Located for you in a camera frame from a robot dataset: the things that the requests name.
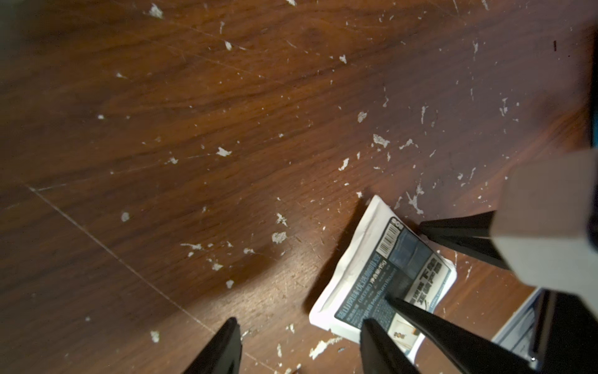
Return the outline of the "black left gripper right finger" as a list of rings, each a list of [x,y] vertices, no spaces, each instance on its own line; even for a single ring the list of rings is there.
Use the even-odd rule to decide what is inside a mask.
[[[360,352],[365,374],[419,374],[375,319],[365,319],[362,324]]]

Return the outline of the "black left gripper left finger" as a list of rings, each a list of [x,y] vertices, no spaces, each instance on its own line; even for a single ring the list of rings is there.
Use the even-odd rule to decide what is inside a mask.
[[[184,374],[238,374],[242,358],[241,328],[231,317],[185,369]]]

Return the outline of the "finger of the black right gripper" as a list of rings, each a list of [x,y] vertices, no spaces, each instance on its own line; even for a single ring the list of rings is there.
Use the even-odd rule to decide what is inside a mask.
[[[403,299],[386,301],[432,341],[462,373],[533,373],[529,363],[506,349]]]
[[[423,221],[419,232],[429,240],[498,268],[509,270],[491,240],[490,228],[495,211],[463,218]]]

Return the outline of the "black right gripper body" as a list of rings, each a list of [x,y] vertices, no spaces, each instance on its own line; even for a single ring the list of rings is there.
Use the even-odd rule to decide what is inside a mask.
[[[531,353],[539,373],[596,373],[597,319],[575,295],[543,290]]]

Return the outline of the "blue coffee bag two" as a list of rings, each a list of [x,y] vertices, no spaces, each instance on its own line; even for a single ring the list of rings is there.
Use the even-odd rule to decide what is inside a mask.
[[[389,305],[387,296],[434,313],[456,279],[455,265],[374,196],[309,321],[358,343],[364,320],[375,319],[413,362],[425,336]]]

